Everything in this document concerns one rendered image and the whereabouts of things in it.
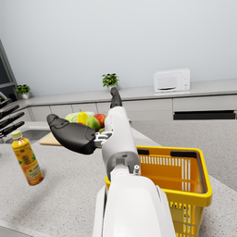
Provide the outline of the lemon tea bottle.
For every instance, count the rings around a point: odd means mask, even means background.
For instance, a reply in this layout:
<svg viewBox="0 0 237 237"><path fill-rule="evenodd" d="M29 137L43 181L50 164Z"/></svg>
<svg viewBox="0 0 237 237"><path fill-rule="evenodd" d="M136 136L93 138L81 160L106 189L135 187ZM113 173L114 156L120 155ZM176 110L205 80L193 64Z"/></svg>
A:
<svg viewBox="0 0 237 237"><path fill-rule="evenodd" d="M11 135L13 138L12 150L28 184L36 185L40 183L44 179L44 175L31 148L30 140L25 138L21 131L13 131Z"/></svg>

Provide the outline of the yellow slatted basket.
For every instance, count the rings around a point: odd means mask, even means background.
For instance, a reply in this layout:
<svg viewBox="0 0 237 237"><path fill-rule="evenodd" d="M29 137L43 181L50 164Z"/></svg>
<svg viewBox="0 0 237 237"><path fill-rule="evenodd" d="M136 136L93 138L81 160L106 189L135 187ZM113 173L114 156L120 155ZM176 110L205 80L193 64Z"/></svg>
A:
<svg viewBox="0 0 237 237"><path fill-rule="evenodd" d="M150 179L167 196L176 237L197 237L212 190L199 149L140 146L139 175Z"/></svg>

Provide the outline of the red apple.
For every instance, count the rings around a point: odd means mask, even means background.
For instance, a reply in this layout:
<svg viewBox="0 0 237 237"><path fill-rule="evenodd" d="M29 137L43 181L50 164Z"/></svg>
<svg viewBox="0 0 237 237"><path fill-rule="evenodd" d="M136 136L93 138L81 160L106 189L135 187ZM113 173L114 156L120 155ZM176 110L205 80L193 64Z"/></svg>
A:
<svg viewBox="0 0 237 237"><path fill-rule="evenodd" d="M104 128L105 127L105 119L106 115L104 114L95 114L94 117L98 120L100 127Z"/></svg>

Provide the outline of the kitchen sink basin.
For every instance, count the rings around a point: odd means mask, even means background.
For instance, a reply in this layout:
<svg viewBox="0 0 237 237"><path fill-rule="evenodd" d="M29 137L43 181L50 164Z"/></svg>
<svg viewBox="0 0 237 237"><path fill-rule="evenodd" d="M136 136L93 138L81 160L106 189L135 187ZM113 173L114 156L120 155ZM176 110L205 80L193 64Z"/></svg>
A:
<svg viewBox="0 0 237 237"><path fill-rule="evenodd" d="M49 130L25 130L22 132L22 135L25 138L28 138L31 143L35 143L45 135L49 133ZM12 143L13 139L11 135L8 135L6 138L1 140L1 143Z"/></svg>

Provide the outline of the green apple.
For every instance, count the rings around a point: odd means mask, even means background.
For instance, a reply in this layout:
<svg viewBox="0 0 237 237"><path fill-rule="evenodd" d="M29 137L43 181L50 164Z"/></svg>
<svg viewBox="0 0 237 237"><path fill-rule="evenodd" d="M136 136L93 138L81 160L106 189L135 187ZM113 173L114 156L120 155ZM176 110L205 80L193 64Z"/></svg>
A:
<svg viewBox="0 0 237 237"><path fill-rule="evenodd" d="M95 117L87 118L86 125L90 128L93 128L95 131L100 130L100 123Z"/></svg>

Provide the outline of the potted green plant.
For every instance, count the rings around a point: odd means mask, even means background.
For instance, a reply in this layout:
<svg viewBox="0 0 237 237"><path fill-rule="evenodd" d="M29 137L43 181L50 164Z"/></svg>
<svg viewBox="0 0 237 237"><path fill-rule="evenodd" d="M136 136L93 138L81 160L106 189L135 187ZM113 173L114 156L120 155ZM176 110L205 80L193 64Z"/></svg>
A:
<svg viewBox="0 0 237 237"><path fill-rule="evenodd" d="M24 100L27 100L30 97L30 90L31 88L26 84L18 85L16 88L16 93L20 94Z"/></svg>
<svg viewBox="0 0 237 237"><path fill-rule="evenodd" d="M116 73L107 73L103 75L103 86L107 87L108 89L112 89L113 87L118 85L119 76Z"/></svg>

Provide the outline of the wooden cutting board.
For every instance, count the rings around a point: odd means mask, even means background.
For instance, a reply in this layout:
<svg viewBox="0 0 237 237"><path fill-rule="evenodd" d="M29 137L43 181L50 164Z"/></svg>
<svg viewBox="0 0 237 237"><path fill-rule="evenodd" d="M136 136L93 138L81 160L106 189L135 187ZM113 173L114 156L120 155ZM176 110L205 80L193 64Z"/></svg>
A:
<svg viewBox="0 0 237 237"><path fill-rule="evenodd" d="M43 139L40 141L41 145L56 145L60 146L59 141L55 138L52 132L50 132L48 135L43 137Z"/></svg>

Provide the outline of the green cabbage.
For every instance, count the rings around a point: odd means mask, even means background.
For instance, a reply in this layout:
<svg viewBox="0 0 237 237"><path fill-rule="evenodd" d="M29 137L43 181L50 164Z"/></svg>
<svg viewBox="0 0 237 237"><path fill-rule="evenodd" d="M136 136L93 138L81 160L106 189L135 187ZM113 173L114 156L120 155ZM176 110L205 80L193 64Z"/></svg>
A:
<svg viewBox="0 0 237 237"><path fill-rule="evenodd" d="M88 117L92 117L94 116L94 112L90 112L90 111L86 111L85 114ZM76 122L78 120L78 113L71 113L66 115L66 120L68 120L69 122Z"/></svg>

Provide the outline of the grey kitchen counter cabinets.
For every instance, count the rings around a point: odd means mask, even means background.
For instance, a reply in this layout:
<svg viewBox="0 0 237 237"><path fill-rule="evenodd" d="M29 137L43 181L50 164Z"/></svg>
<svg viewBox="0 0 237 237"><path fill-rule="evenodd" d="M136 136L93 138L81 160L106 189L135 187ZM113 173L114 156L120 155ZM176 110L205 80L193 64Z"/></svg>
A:
<svg viewBox="0 0 237 237"><path fill-rule="evenodd" d="M135 120L172 120L178 112L233 110L237 112L237 79L195 81L188 92L160 93L151 86L119 91L128 118ZM44 121L50 113L65 117L79 110L105 114L110 105L108 90L53 94L19 100L27 121Z"/></svg>

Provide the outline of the white microwave oven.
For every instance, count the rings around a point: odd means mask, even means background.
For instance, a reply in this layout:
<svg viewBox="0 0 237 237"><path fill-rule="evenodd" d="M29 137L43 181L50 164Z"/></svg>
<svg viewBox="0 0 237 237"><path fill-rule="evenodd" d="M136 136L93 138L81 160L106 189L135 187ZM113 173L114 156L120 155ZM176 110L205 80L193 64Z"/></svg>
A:
<svg viewBox="0 0 237 237"><path fill-rule="evenodd" d="M185 92L190 90L190 70L171 69L154 74L155 93Z"/></svg>

